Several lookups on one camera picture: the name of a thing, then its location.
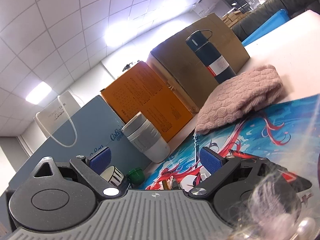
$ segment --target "thermos label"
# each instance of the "thermos label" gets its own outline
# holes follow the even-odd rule
[[[225,58],[223,56],[220,56],[215,62],[211,63],[207,67],[207,69],[215,77],[218,76],[221,72],[223,72],[228,66],[229,64],[225,60]]]

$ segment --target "green bottle cap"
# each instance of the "green bottle cap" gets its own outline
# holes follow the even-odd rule
[[[140,185],[144,182],[145,177],[141,168],[135,168],[128,172],[127,178],[134,185]]]

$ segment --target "black leather sofa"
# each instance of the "black leather sofa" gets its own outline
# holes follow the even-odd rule
[[[320,0],[267,0],[249,15],[232,26],[232,31],[240,41],[244,41],[250,34],[265,23],[280,9],[286,9],[289,17],[293,18],[307,9],[320,13]]]

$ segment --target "thermos lid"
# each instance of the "thermos lid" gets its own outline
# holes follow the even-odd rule
[[[125,136],[132,135],[146,121],[145,116],[139,112],[127,124],[122,127],[121,131]]]
[[[197,50],[199,50],[204,44],[206,44],[208,42],[208,39],[212,36],[212,32],[211,32],[211,36],[209,38],[206,38],[202,34],[203,31],[211,32],[211,30],[198,30],[192,33],[186,39],[187,45],[190,47],[190,49],[192,49],[193,52],[197,52]]]

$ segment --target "orange box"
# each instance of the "orange box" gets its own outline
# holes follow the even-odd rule
[[[124,123],[142,112],[166,142],[192,119],[188,109],[143,61],[101,90],[101,95]]]

